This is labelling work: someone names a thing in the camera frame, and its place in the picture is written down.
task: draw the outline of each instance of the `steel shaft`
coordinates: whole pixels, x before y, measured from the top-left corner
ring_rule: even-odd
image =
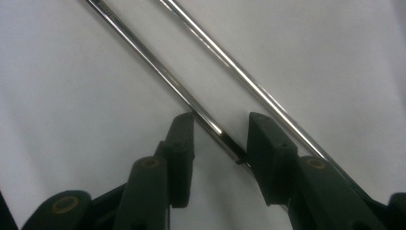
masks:
[[[301,127],[283,107],[269,94],[259,83],[225,51],[212,37],[199,26],[199,24],[188,14],[183,7],[174,0],[160,0],[160,2],[173,14],[175,14],[184,25],[232,72],[244,85],[251,90],[272,115],[287,130],[292,133],[315,156],[322,157],[330,162],[341,174],[351,187],[363,196],[368,196],[355,181],[328,155],[328,153]]]
[[[132,33],[120,18],[101,0],[86,0],[94,10],[133,48],[137,54],[160,76],[176,94],[192,109],[200,124],[215,138],[233,160],[246,157],[245,151],[222,129],[214,118],[200,105],[194,96],[179,80],[151,53],[151,51]]]

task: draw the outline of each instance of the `round hole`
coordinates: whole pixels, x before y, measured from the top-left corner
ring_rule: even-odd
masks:
[[[155,159],[148,159],[148,160],[143,161],[144,168],[152,169],[157,166],[159,166],[159,161],[157,161]]]
[[[313,167],[314,169],[322,170],[326,167],[326,164],[320,160],[308,159],[305,161],[307,165]]]
[[[147,230],[148,225],[144,220],[136,221],[132,224],[131,230]]]
[[[368,226],[367,224],[361,222],[361,221],[357,221],[355,223],[352,224],[352,229],[353,230],[372,230],[370,228],[370,226]]]

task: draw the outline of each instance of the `dark green plastic part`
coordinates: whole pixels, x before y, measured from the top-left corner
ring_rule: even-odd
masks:
[[[269,117],[250,113],[248,162],[267,205],[286,204],[298,148]]]

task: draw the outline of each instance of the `white surface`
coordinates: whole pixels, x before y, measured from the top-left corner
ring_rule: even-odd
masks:
[[[404,5],[179,2],[373,198],[406,191]],[[254,97],[158,1],[106,3],[245,147],[248,113],[268,114]],[[56,193],[124,183],[186,111],[84,1],[0,2],[0,189],[19,226]],[[195,153],[172,229],[291,229],[199,125]]]

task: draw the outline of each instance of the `metal rod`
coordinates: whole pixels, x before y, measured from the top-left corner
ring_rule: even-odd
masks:
[[[157,57],[132,33],[120,18],[102,1],[86,0],[94,10],[133,48],[137,54],[159,75],[176,94],[192,109],[200,124],[226,149],[233,160],[243,160],[245,151],[220,127],[214,118],[200,105],[191,93],[170,73]]]
[[[160,0],[185,26],[210,50],[224,65],[239,78],[247,88],[271,111],[272,115],[287,128],[313,155],[324,158],[349,182],[360,195],[368,196],[356,182],[332,159],[331,156],[301,127],[281,105],[221,46],[207,34],[201,26],[174,0]]]

